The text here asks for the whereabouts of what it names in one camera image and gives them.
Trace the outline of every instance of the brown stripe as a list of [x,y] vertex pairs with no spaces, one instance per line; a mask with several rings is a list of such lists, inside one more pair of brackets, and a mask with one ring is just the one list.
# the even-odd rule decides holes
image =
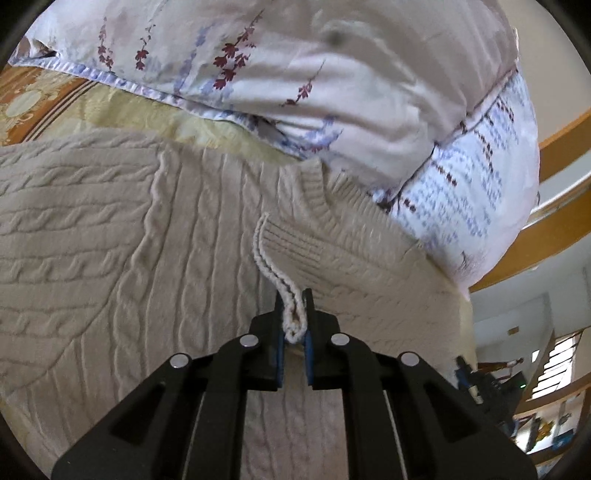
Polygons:
[[61,115],[71,104],[73,104],[78,98],[84,95],[88,90],[96,85],[95,82],[85,80],[84,83],[78,85],[77,88],[68,93],[61,101],[51,107],[46,114],[37,122],[37,124],[31,128],[29,133],[22,139],[23,142],[36,140],[39,136],[51,125],[51,123]]
[[[0,86],[2,89],[11,89],[13,92],[18,88],[34,85],[39,72],[42,72],[42,70],[34,67],[19,67],[17,72],[19,75],[14,77],[4,77],[3,74],[2,78],[0,78]],[[47,114],[52,111],[65,96],[68,96],[71,91],[76,90],[80,85],[86,84],[88,82],[88,80],[73,77],[71,82],[68,82],[68,84],[62,86],[60,90],[56,92],[56,97],[53,100],[45,100],[40,102],[39,107],[28,119],[20,122],[17,126],[11,128],[10,131],[7,132],[7,144],[13,145],[23,142],[24,138],[27,137],[29,132],[34,129],[36,125],[43,118],[45,118]]]
[[591,109],[540,144],[540,182],[591,149]]
[[559,254],[591,233],[591,190],[586,190],[558,211],[522,230],[507,253],[471,292],[495,285]]

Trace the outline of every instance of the bedding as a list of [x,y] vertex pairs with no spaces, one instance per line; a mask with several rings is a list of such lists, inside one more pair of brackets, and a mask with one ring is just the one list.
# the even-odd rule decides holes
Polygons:
[[0,74],[0,145],[105,127],[154,132],[249,160],[296,161],[232,122],[205,120],[97,82],[36,67],[7,67]]
[[12,62],[226,118],[397,193],[516,59],[496,0],[57,0]]
[[[417,351],[447,378],[473,354],[457,288],[318,160],[98,129],[0,148],[0,182],[2,411],[45,472],[172,353],[212,353],[272,308],[255,260],[293,287],[290,341],[305,331],[292,295],[312,286],[375,351]],[[309,389],[291,350],[285,363],[284,389],[249,396],[241,478],[346,478],[340,394]]]
[[450,141],[435,146],[398,194],[372,194],[467,297],[525,225],[539,170],[535,114],[525,80],[515,72]]

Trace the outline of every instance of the cable-knit sweater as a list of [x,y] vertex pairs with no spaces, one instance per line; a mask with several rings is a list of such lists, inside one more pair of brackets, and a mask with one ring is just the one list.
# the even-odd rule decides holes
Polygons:
[[[172,353],[212,353],[271,310],[257,263],[292,342],[311,287],[376,351],[417,351],[446,375],[473,355],[462,295],[318,161],[277,167],[108,130],[0,149],[2,411],[38,465],[48,473]],[[346,478],[340,395],[309,390],[293,352],[285,380],[249,394],[242,477]]]

